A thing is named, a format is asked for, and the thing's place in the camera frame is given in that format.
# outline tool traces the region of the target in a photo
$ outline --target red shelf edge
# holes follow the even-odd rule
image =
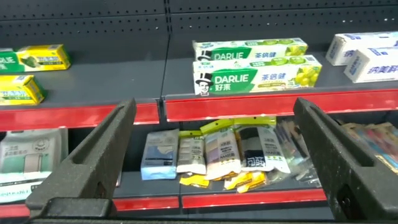
[[[398,109],[398,89],[284,93],[166,100],[167,121],[198,121],[242,116],[293,115],[297,97],[317,104],[326,113]]]
[[[113,200],[118,212],[179,208],[178,197],[126,198]],[[0,218],[28,217],[24,204],[0,205]]]
[[[0,110],[0,131],[95,127],[116,105]],[[157,103],[137,104],[134,124],[158,124]]]
[[[319,202],[325,201],[323,189],[284,190],[244,194],[192,195],[182,197],[183,208],[204,208],[268,203]]]

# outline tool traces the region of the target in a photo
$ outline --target green product box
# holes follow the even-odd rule
[[[308,45],[300,38],[193,42],[195,60],[236,60],[304,55]]]
[[[69,66],[62,44],[0,49],[0,73],[66,70]]]
[[[195,94],[255,93],[313,87],[322,65],[312,55],[193,63]]]

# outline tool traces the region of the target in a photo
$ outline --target toothpaste box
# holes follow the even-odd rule
[[[314,86],[322,65],[312,55],[193,63],[195,94],[254,93]]]
[[[0,75],[0,105],[37,105],[46,94],[33,75]]]
[[[195,60],[236,60],[304,55],[308,45],[300,38],[193,42]]]
[[[326,59],[334,66],[347,65],[357,49],[393,46],[398,46],[398,32],[336,34]]]
[[[344,74],[354,83],[398,80],[398,47],[355,51]]]
[[[0,73],[65,70],[69,66],[62,44],[0,49]]]

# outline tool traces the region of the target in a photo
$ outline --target mascot face logo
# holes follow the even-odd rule
[[[41,138],[33,142],[33,149],[36,152],[44,152],[50,146],[50,140],[48,138]]]

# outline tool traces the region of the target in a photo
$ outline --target blue package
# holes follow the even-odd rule
[[[179,129],[149,133],[141,161],[143,180],[175,179]]]

